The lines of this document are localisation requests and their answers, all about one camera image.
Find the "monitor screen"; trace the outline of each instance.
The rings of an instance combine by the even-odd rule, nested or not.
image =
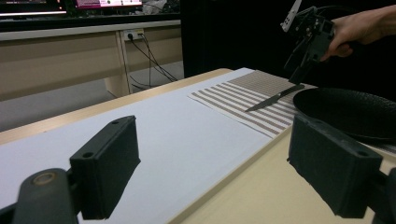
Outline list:
[[[0,0],[0,19],[66,14],[64,0]]]
[[[142,0],[73,0],[76,9],[106,9],[121,7],[140,7]]]

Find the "knife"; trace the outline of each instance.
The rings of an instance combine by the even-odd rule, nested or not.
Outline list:
[[[256,104],[256,105],[252,106],[251,108],[245,110],[245,112],[258,110],[258,109],[264,108],[264,107],[266,107],[268,105],[272,105],[272,104],[276,103],[280,98],[286,96],[287,94],[289,94],[291,92],[294,92],[294,91],[298,91],[298,90],[303,89],[303,88],[304,88],[303,84],[292,86],[292,87],[290,87],[290,88],[278,93],[277,95],[271,96],[270,98],[259,102],[258,104]]]

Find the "black backdrop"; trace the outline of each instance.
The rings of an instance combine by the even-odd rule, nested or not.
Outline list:
[[[280,23],[294,0],[236,1],[180,0],[185,77],[217,68],[258,69],[289,78],[283,66],[295,48],[296,39],[285,34]],[[308,7],[345,6],[366,10],[396,4],[395,0],[304,0]],[[333,19],[345,11],[328,11]],[[395,36],[383,38],[363,49],[359,56],[331,58],[318,64],[304,82],[319,87],[365,91],[396,102],[392,76],[396,64]]]

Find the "knife handle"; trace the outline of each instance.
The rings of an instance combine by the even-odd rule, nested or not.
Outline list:
[[[285,96],[285,95],[287,95],[289,93],[292,93],[294,91],[298,91],[298,90],[303,89],[303,88],[304,88],[303,84],[295,85],[293,87],[290,87],[290,88],[278,93],[278,95],[279,95],[279,97],[283,97],[283,96]]]

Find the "person's arm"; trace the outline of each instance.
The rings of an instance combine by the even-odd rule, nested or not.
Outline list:
[[[334,38],[321,61],[331,56],[347,57],[353,53],[348,42],[366,45],[396,35],[396,5],[367,10],[333,20]]]

